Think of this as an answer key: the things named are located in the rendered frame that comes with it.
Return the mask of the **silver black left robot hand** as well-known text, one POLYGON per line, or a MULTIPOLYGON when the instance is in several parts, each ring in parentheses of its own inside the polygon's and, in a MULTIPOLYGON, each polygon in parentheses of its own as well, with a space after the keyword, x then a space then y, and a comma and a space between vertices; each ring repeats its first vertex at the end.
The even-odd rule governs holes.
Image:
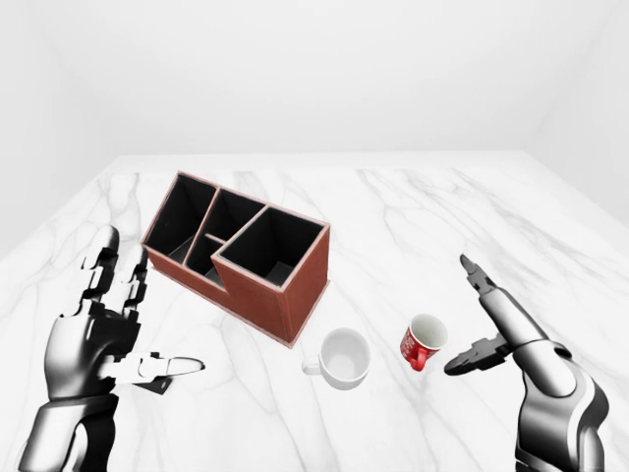
POLYGON ((70 301, 56 319, 44 356, 52 400, 97 396, 117 384, 163 392, 175 376, 199 372, 195 358, 164 358, 134 349, 139 336, 139 304, 146 291, 147 252, 135 246, 123 268, 116 267, 120 236, 98 230, 76 276, 70 301))

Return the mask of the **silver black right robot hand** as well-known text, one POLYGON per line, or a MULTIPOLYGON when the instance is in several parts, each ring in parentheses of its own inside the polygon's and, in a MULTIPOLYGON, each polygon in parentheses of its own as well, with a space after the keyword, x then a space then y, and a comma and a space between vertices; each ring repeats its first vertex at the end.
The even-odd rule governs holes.
POLYGON ((493 339, 482 338, 474 342, 468 351, 445 365, 444 373, 459 376, 474 370, 485 371, 503 363, 511 354, 523 374, 543 394, 556 398, 570 395, 576 388, 575 376, 560 359, 555 345, 542 328, 479 265, 464 255, 460 262, 498 334, 493 339))

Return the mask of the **red mug with white print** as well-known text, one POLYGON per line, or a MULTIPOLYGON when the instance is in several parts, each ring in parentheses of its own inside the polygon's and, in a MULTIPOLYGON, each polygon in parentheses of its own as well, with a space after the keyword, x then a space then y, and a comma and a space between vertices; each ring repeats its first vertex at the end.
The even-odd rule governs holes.
POLYGON ((447 341, 446 325, 439 318, 419 314, 410 320, 400 343, 400 352, 410 367, 420 372, 428 359, 442 349, 447 341))

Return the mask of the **red-brown desk caddy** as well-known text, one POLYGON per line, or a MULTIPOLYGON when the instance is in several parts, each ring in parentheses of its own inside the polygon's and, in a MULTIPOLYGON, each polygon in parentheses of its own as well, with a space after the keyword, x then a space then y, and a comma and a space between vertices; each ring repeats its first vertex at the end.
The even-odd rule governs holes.
POLYGON ((180 172, 143 245, 162 274, 292 347, 328 284, 330 226, 180 172))

